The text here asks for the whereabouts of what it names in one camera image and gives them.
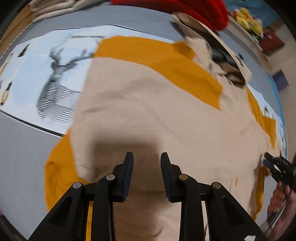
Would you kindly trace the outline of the right hand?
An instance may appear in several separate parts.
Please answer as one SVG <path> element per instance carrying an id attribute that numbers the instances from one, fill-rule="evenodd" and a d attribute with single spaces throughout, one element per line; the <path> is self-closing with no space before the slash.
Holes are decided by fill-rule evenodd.
<path id="1" fill-rule="evenodd" d="M 278 212 L 286 204 L 285 210 L 274 226 L 269 240 L 278 240 L 287 230 L 295 216 L 295 192 L 293 190 L 290 191 L 290 187 L 288 185 L 285 189 L 283 189 L 282 186 L 282 182 L 277 184 L 267 208 L 267 213 Z"/>

